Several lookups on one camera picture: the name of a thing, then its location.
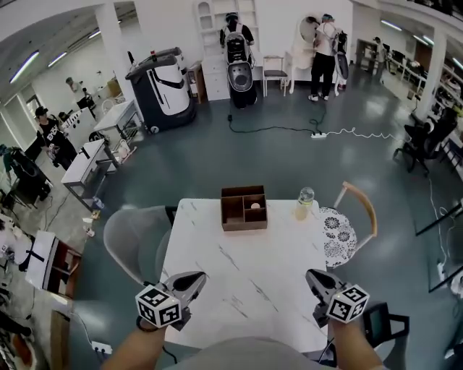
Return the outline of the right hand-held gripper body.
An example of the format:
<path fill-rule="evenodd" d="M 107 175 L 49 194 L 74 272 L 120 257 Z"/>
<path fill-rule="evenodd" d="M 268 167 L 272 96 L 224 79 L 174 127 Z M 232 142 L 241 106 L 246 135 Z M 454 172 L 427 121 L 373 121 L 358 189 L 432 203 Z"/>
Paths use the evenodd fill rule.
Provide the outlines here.
<path fill-rule="evenodd" d="M 319 327 L 325 327 L 330 319 L 348 324 L 358 318 L 365 310 L 370 295 L 359 285 L 332 293 L 329 304 L 315 307 L 313 317 Z"/>

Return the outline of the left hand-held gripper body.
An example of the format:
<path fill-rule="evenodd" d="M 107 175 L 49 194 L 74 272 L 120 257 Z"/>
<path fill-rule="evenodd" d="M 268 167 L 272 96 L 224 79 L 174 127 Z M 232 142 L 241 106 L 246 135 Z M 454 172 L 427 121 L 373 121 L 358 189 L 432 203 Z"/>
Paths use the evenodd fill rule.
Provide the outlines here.
<path fill-rule="evenodd" d="M 155 330 L 172 326 L 177 331 L 191 319 L 188 307 L 182 307 L 180 300 L 170 291 L 157 285 L 146 285 L 136 296 L 137 322 L 145 321 Z"/>

